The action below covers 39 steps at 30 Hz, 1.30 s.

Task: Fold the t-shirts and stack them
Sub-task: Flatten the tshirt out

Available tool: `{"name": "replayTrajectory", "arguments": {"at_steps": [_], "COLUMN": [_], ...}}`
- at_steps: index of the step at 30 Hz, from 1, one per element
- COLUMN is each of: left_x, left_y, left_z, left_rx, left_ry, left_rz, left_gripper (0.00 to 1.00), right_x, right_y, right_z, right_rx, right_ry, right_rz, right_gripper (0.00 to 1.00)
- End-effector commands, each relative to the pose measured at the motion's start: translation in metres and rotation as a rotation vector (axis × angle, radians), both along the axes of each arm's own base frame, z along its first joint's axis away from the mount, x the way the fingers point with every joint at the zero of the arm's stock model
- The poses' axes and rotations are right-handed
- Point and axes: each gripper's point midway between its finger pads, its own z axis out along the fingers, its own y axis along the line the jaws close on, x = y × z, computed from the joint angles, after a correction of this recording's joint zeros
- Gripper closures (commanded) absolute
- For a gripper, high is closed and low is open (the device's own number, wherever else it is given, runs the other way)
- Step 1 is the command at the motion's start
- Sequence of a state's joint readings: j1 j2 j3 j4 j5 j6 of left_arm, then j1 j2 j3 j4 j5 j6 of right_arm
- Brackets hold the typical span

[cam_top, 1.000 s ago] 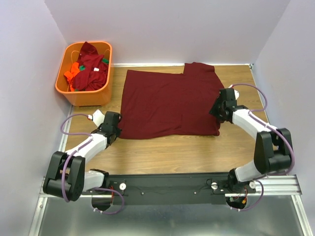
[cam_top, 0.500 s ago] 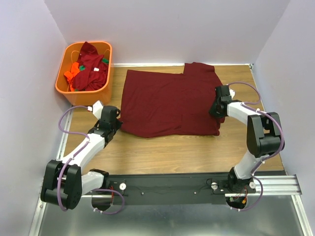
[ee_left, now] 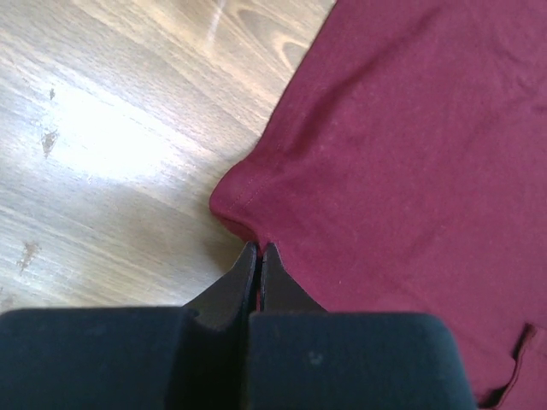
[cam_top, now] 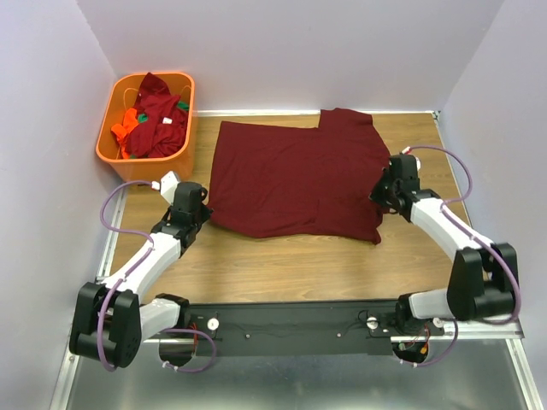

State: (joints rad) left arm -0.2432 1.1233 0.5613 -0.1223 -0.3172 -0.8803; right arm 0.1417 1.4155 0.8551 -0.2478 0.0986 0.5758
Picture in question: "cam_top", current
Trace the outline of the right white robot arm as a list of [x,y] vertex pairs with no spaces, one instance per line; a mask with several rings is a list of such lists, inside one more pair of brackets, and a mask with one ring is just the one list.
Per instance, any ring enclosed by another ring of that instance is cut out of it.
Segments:
[[446,288],[398,298],[392,317],[399,332],[413,334],[425,320],[435,318],[491,325],[517,319],[521,296],[515,249],[478,233],[449,210],[435,191],[421,188],[415,156],[392,156],[371,199],[422,229],[452,262]]

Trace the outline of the maroon t shirt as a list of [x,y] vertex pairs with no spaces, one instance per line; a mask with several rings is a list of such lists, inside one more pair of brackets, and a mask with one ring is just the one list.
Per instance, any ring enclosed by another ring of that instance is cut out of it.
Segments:
[[390,152],[370,114],[321,111],[315,127],[223,121],[209,184],[213,224],[254,238],[348,237],[378,244],[370,198]]

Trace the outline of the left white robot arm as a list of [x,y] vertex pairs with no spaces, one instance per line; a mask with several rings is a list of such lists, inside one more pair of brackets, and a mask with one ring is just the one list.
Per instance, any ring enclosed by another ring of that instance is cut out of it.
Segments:
[[109,372],[129,366],[141,343],[158,333],[212,339],[192,324],[185,298],[162,294],[142,302],[209,220],[211,211],[204,203],[208,192],[198,183],[178,181],[172,173],[149,186],[168,202],[166,213],[142,235],[143,247],[122,268],[100,283],[84,284],[77,295],[69,350],[100,361]]

